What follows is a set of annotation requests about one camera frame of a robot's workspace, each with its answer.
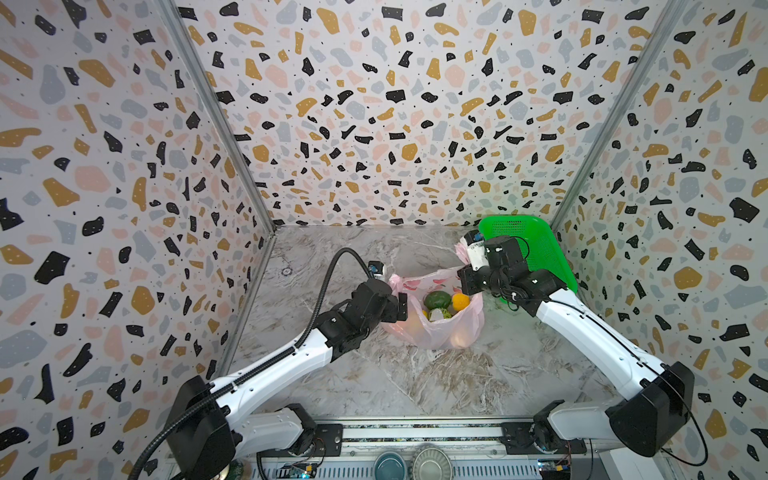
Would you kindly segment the pink plastic bag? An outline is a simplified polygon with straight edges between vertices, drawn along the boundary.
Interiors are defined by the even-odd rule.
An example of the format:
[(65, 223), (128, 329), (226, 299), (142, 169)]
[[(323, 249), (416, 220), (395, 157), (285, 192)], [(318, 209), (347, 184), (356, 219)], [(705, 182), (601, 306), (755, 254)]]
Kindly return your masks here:
[(418, 277), (390, 276), (388, 283), (397, 293), (406, 293), (408, 318), (397, 323), (385, 323), (383, 329), (397, 339), (426, 350), (464, 349), (480, 336), (485, 324), (482, 294), (470, 296), (470, 305), (456, 312), (448, 309), (427, 311), (423, 298), (432, 291), (446, 291), (452, 296), (462, 293), (457, 267), (439, 269)]

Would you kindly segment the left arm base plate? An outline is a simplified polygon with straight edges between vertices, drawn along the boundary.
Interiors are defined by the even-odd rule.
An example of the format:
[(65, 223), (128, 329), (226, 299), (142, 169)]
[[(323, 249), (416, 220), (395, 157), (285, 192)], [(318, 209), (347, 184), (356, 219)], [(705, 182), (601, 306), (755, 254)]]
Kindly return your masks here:
[(310, 444), (300, 454), (308, 458), (335, 458), (342, 453), (344, 425), (342, 423), (318, 424), (310, 436)]

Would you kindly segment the green plastic basket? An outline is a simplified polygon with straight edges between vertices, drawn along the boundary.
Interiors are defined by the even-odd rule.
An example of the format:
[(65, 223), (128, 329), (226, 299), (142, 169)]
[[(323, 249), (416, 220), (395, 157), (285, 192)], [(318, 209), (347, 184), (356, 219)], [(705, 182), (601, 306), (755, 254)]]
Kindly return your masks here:
[(477, 226), (485, 239), (518, 237), (531, 270), (546, 269), (576, 293), (578, 283), (549, 224), (535, 216), (489, 216)]

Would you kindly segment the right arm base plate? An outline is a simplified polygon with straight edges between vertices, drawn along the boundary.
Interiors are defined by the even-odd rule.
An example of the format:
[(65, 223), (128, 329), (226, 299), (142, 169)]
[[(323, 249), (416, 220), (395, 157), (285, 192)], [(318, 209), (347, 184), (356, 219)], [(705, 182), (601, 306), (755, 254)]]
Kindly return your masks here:
[(564, 440), (547, 422), (504, 422), (501, 424), (501, 431), (500, 442), (508, 455), (564, 455), (588, 452), (583, 440)]

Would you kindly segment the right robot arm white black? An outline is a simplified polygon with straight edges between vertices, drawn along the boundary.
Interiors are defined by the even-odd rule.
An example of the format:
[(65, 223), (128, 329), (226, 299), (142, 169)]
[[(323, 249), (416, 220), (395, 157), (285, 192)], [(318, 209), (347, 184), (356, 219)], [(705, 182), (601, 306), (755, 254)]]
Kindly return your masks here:
[(554, 273), (532, 270), (517, 238), (484, 239), (472, 231), (461, 241), (469, 262), (458, 272), (461, 290), (488, 292), (565, 337), (611, 382), (617, 403), (555, 400), (533, 418), (529, 438), (544, 453), (571, 440), (615, 440), (652, 457), (692, 418), (694, 375), (680, 362), (663, 363), (600, 319)]

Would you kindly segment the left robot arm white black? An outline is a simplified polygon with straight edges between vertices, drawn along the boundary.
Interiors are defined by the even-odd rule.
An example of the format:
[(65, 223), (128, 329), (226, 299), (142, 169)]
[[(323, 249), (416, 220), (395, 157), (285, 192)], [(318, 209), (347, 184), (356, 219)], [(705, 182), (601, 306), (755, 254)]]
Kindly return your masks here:
[(380, 323), (408, 317), (408, 297), (368, 279), (351, 297), (310, 324), (308, 333), (249, 367), (213, 381), (196, 376), (179, 389), (165, 424), (166, 442), (183, 479), (212, 479), (230, 463), (269, 450), (309, 449), (316, 423), (291, 404), (272, 413), (258, 408), (301, 377), (358, 349)]

